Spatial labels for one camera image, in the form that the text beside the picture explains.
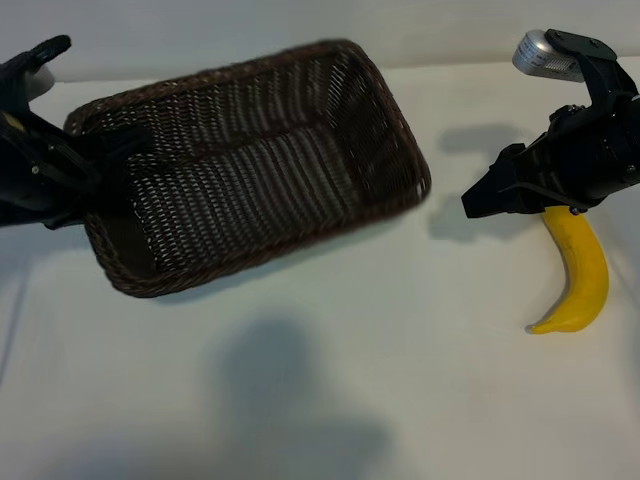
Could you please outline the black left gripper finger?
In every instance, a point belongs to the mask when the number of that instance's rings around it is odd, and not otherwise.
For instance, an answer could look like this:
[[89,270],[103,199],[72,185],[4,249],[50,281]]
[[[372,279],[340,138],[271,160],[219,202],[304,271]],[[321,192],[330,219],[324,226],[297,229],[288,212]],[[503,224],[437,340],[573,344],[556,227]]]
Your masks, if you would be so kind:
[[147,152],[153,144],[152,133],[144,127],[118,127],[87,135],[93,165],[100,173],[135,154]]

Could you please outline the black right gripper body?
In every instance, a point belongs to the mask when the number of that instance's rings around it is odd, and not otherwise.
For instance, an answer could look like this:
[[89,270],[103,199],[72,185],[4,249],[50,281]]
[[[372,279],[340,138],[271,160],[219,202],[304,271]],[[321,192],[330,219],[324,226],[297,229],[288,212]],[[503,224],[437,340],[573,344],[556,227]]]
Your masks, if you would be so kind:
[[639,183],[639,97],[566,105],[519,155],[519,186],[549,205],[588,210]]

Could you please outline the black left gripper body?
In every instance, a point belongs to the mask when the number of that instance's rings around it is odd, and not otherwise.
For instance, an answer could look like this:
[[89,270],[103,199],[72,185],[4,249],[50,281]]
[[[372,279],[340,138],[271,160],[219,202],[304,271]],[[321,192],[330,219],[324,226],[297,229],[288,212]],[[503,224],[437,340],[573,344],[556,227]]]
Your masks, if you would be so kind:
[[103,183],[103,155],[30,112],[1,112],[1,225],[83,222]]

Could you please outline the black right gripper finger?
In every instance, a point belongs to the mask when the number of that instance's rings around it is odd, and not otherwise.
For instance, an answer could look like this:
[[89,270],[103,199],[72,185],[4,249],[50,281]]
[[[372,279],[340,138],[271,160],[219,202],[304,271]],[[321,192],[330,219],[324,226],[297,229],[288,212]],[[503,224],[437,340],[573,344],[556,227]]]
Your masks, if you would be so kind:
[[500,189],[498,178],[483,176],[461,197],[468,218],[483,218],[502,213],[538,214],[544,211],[541,198],[520,187]]
[[512,187],[516,184],[518,180],[517,160],[525,149],[524,143],[514,143],[500,151],[496,161],[489,169],[494,187]]

